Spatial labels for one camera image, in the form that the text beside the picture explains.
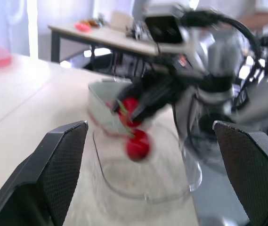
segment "white table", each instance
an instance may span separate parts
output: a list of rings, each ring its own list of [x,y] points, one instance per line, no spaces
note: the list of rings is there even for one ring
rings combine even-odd
[[[87,114],[88,83],[104,76],[85,70],[65,69],[60,65],[13,56],[11,66],[0,69],[0,188],[16,166],[30,155],[44,135],[61,125],[87,120],[87,134],[78,184],[88,185],[90,162],[94,151],[91,133],[95,125]],[[175,131],[172,112],[159,116],[164,125]],[[122,225],[100,216],[93,202],[93,191],[76,188],[65,225]],[[89,208],[78,205],[90,201]],[[179,210],[188,226],[197,226],[192,198]],[[142,226],[144,223],[130,225]]]
[[[52,62],[59,63],[61,38],[89,44],[93,47],[120,51],[140,58],[153,57],[158,54],[154,43],[127,38],[125,32],[114,30],[109,26],[93,28],[91,32],[80,32],[74,27],[74,24],[49,25],[49,29],[52,31]]]

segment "person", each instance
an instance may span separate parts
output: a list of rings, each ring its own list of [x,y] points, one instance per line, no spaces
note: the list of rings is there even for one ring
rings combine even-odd
[[[212,8],[235,18],[251,31],[268,26],[268,0],[199,0],[197,9],[201,8]]]
[[[190,5],[193,9],[214,9],[239,20],[252,31],[261,31],[268,27],[268,0],[191,0],[190,2],[189,0],[151,0],[151,2],[159,4],[180,3],[186,7]],[[221,25],[221,29],[233,32],[233,29],[229,29],[224,24]],[[117,99],[122,101],[125,98],[134,97],[140,102],[140,105],[130,116],[133,121],[142,121],[153,116],[166,104],[172,105],[179,138],[181,142],[185,142],[188,108],[193,91],[187,89],[185,84],[172,80],[171,77],[158,75],[154,78],[151,72],[146,72],[141,79],[135,79],[131,85],[122,90]],[[113,112],[119,110],[117,101],[113,104],[112,110]],[[194,192],[198,215],[201,218],[221,216],[244,225],[248,221],[248,217],[227,176],[212,170],[206,164],[202,165],[202,172],[203,182],[200,188]],[[225,224],[220,221],[212,225]]]

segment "black cable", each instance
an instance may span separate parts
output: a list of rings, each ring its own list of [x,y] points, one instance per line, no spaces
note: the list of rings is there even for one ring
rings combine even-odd
[[[239,21],[220,15],[219,21],[229,24],[236,28],[242,35],[249,41],[250,46],[255,54],[255,61],[259,61],[261,57],[261,46],[259,40],[253,35],[253,33]]]

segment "human arm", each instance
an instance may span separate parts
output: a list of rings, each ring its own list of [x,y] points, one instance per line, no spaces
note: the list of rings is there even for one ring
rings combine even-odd
[[[252,31],[260,31],[268,25],[268,0],[256,0],[254,14],[238,20]]]

